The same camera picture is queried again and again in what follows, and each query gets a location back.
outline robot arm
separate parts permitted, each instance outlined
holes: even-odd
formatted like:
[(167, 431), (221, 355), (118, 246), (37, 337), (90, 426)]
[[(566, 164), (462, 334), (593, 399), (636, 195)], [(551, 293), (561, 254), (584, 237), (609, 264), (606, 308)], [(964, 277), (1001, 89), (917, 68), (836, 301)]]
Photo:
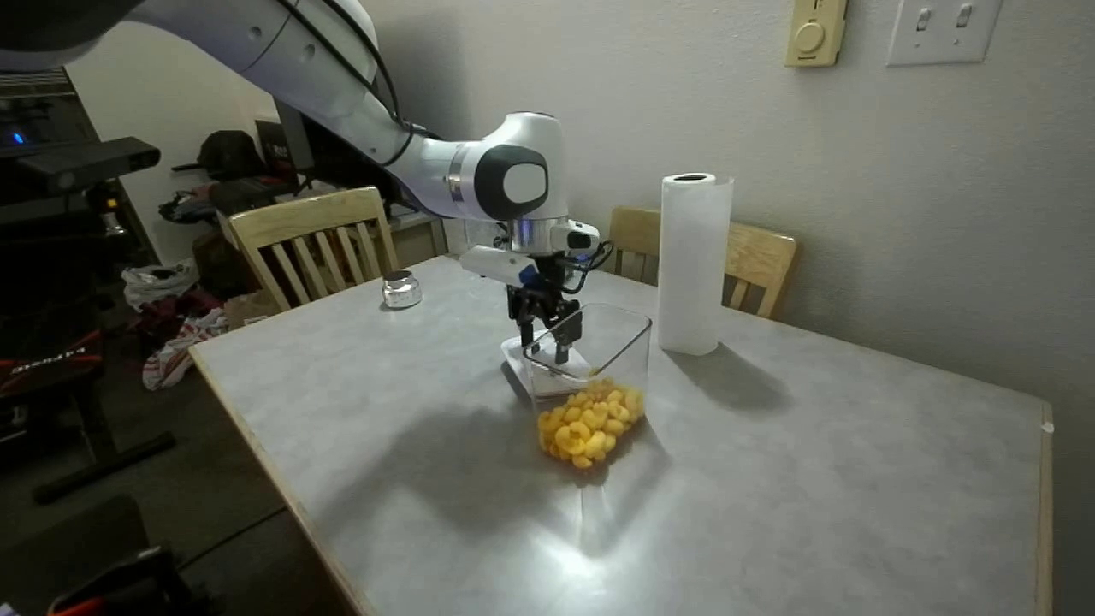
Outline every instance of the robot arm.
[(120, 19), (171, 31), (308, 112), (385, 164), (422, 208), (445, 219), (503, 219), (508, 246), (466, 268), (511, 287), (524, 347), (532, 322), (577, 311), (571, 272), (597, 268), (597, 224), (566, 219), (561, 134), (544, 112), (512, 112), (483, 140), (436, 140), (375, 96), (385, 60), (358, 0), (0, 0), (0, 70), (55, 68)]

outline paper towel roll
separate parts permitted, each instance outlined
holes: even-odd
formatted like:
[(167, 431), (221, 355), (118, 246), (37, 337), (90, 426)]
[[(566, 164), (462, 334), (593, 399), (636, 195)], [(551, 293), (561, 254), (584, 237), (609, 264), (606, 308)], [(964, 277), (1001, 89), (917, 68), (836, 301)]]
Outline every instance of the paper towel roll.
[(718, 346), (732, 179), (659, 180), (658, 346), (710, 355)]

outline white table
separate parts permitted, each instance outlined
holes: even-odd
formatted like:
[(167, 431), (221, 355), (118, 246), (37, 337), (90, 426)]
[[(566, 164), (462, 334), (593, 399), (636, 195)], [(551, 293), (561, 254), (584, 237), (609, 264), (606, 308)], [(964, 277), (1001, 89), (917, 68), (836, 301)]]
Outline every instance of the white table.
[(1043, 399), (726, 311), (717, 355), (649, 347), (649, 420), (589, 483), (501, 374), (503, 287), (414, 272), (411, 311), (366, 282), (194, 346), (358, 612), (1038, 612)]

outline clear plastic container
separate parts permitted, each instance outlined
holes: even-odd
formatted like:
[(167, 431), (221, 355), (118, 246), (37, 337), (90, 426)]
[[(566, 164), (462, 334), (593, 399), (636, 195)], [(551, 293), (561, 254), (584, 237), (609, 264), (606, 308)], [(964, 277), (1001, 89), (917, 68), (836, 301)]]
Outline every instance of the clear plastic container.
[[(582, 334), (557, 355), (556, 337)], [(645, 420), (648, 316), (617, 305), (582, 305), (569, 322), (535, 334), (535, 351), (508, 346), (526, 404), (539, 411), (539, 447), (571, 467), (601, 467)]]
[[(582, 337), (569, 346), (569, 359), (557, 361), (556, 334), (582, 319)], [(542, 327), (539, 351), (521, 351), (517, 337), (508, 343), (511, 368), (517, 374), (535, 411), (551, 411), (566, 397), (597, 381), (648, 389), (649, 327), (654, 322), (620, 305), (582, 305), (556, 327)]]

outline chair back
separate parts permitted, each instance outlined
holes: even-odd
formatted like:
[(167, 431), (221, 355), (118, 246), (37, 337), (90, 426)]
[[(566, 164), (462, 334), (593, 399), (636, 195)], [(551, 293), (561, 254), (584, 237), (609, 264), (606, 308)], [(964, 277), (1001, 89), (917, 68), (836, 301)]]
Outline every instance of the chair back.
[(234, 215), (231, 224), (279, 308), (296, 308), (401, 268), (375, 187), (251, 208)]
[(721, 301), (774, 319), (796, 254), (796, 238), (761, 224), (730, 224)]
[[(617, 272), (658, 282), (659, 212), (654, 205), (620, 205), (613, 212), (609, 238), (617, 246)], [(721, 301), (730, 308), (774, 319), (790, 264), (796, 255), (796, 238), (786, 233), (732, 223), (726, 244), (730, 248)]]
[(609, 224), (613, 271), (634, 279), (658, 279), (659, 212), (620, 205)]

